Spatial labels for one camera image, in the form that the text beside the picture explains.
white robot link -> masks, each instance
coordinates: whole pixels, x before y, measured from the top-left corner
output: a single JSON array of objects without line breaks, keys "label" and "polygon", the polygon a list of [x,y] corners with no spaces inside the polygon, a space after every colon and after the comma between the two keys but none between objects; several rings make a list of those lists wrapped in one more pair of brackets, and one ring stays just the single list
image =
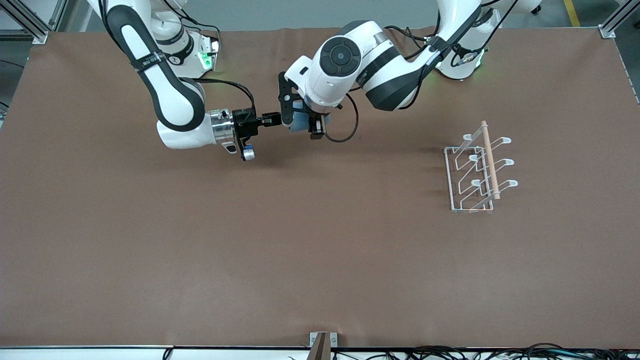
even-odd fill
[{"label": "white robot link", "polygon": [[244,160],[253,159],[246,141],[257,135],[258,126],[279,125],[279,114],[258,118],[253,108],[205,110],[204,90],[196,81],[229,82],[198,79],[214,67],[220,41],[184,28],[177,11],[187,0],[88,2],[151,93],[156,128],[167,147],[218,143]]},{"label": "white robot link", "polygon": [[313,59],[302,56],[280,74],[282,124],[321,138],[325,117],[340,106],[354,83],[376,109],[405,109],[436,67],[447,77],[463,79],[479,65],[486,42],[500,25],[498,9],[488,5],[506,8],[508,15],[530,12],[541,0],[484,1],[438,0],[441,25],[432,37],[422,39],[425,45],[411,62],[377,23],[348,24],[325,41]]}]

brown tabletop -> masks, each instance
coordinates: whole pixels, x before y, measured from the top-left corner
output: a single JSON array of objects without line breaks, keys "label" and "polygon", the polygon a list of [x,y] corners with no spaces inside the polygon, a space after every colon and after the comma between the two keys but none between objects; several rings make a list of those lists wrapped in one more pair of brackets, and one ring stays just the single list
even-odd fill
[{"label": "brown tabletop", "polygon": [[[278,111],[277,74],[334,31],[224,33],[212,76]],[[249,163],[174,151],[105,33],[50,34],[0,131],[0,343],[640,347],[640,108],[613,40],[502,29],[409,110],[355,99],[344,144],[272,127]],[[442,148],[482,120],[520,186],[454,214]],[[330,131],[352,124],[347,104]]]}]

wooden dowel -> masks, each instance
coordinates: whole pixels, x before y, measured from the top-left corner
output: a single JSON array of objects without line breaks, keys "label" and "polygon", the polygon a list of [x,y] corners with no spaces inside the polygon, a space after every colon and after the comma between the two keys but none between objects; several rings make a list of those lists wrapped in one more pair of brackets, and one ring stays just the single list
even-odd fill
[{"label": "wooden dowel", "polygon": [[491,150],[491,140],[489,139],[489,129],[486,121],[480,123],[482,125],[482,135],[484,138],[484,151],[486,151],[486,160],[489,163],[489,176],[491,177],[491,189],[495,200],[500,200],[500,189],[498,189],[498,177],[495,173],[495,164],[493,163],[493,152]]}]

white wire rack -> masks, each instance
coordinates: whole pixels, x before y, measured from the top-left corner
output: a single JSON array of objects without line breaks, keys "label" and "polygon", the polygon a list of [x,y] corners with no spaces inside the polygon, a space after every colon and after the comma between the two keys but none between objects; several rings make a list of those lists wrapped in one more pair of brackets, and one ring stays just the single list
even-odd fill
[{"label": "white wire rack", "polygon": [[[482,144],[474,145],[482,135]],[[451,210],[455,213],[476,213],[493,211],[493,201],[500,199],[500,193],[518,186],[518,181],[498,182],[497,172],[515,164],[512,159],[495,161],[493,151],[510,138],[501,137],[491,142],[486,121],[482,121],[473,134],[462,136],[460,146],[444,148],[449,179]]]}]

